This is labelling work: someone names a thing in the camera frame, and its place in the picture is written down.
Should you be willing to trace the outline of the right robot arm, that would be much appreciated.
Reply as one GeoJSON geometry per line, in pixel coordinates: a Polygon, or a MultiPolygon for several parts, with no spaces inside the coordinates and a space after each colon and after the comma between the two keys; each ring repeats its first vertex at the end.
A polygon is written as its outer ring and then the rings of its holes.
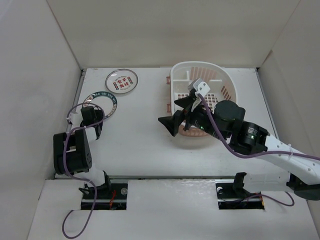
{"type": "Polygon", "coordinates": [[[240,159],[261,159],[283,171],[273,174],[238,172],[231,184],[237,197],[249,197],[261,191],[291,192],[311,201],[320,199],[320,159],[304,154],[285,144],[265,128],[244,120],[245,109],[230,100],[217,103],[210,109],[203,97],[195,109],[195,97],[175,101],[182,107],[173,116],[158,121],[174,137],[182,123],[184,130],[195,127],[220,140],[227,150],[240,159]]]}

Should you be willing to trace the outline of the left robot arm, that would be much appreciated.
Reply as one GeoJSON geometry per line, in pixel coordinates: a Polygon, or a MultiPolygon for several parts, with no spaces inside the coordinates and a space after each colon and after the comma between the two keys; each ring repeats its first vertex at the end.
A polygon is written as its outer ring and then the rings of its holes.
{"type": "Polygon", "coordinates": [[[112,186],[106,181],[94,184],[91,179],[76,176],[88,173],[93,165],[87,132],[92,131],[93,139],[99,140],[103,130],[103,123],[107,119],[104,110],[97,104],[89,103],[80,109],[82,121],[79,126],[69,132],[53,135],[53,167],[58,175],[65,175],[74,180],[80,180],[91,187],[88,192],[95,192],[105,199],[111,195],[112,186]]]}

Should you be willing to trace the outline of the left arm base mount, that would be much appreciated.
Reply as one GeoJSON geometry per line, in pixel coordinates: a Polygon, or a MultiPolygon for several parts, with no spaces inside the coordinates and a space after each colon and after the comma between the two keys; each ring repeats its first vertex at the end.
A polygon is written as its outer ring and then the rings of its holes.
{"type": "MultiPolygon", "coordinates": [[[[103,171],[104,183],[97,186],[97,197],[94,210],[122,211],[127,209],[128,184],[112,182],[109,175],[103,171]]],[[[80,187],[82,200],[81,210],[90,210],[94,203],[95,191],[93,186],[80,187]]]]}

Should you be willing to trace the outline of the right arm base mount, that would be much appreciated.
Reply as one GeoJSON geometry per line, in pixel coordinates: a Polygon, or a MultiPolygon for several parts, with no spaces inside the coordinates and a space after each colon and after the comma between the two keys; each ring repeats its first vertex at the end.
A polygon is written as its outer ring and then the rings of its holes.
{"type": "Polygon", "coordinates": [[[215,182],[219,210],[264,210],[264,202],[258,193],[244,189],[245,172],[237,173],[232,180],[215,182]]]}

